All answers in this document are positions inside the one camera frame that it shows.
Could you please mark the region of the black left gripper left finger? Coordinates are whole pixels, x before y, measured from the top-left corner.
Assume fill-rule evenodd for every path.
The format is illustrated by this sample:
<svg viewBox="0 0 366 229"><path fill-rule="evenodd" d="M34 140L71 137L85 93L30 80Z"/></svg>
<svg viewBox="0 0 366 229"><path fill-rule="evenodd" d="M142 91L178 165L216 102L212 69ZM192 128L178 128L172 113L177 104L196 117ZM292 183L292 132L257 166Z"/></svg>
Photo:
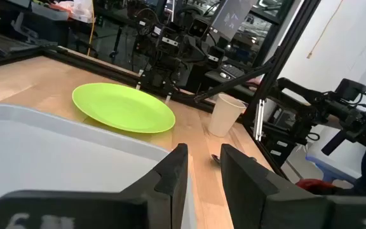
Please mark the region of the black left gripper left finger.
<svg viewBox="0 0 366 229"><path fill-rule="evenodd" d="M180 143L119 193L20 190L0 197L0 228L180 228L188 148Z"/></svg>

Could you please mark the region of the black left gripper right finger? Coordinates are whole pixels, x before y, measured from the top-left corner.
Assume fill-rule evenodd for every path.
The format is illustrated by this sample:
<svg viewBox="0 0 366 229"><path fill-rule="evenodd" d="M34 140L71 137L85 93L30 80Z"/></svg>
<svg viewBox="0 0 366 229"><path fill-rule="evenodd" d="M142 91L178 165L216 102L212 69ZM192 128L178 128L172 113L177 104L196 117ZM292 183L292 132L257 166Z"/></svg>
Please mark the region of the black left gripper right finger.
<svg viewBox="0 0 366 229"><path fill-rule="evenodd" d="M235 228L366 228L366 197L314 195L229 144L220 167Z"/></svg>

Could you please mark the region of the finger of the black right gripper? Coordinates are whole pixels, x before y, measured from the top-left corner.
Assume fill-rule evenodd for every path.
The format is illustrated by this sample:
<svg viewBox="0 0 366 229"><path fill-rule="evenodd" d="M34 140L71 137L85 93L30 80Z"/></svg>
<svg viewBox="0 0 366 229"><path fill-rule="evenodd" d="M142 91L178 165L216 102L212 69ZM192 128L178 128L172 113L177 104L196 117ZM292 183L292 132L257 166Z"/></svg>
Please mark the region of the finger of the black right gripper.
<svg viewBox="0 0 366 229"><path fill-rule="evenodd" d="M321 92L300 86L287 78L280 78L277 80L277 89L278 100L284 102L290 108L320 108L322 106L321 101L323 94ZM283 93L282 90L284 89L289 89L291 92L300 95L308 102L308 105Z"/></svg>

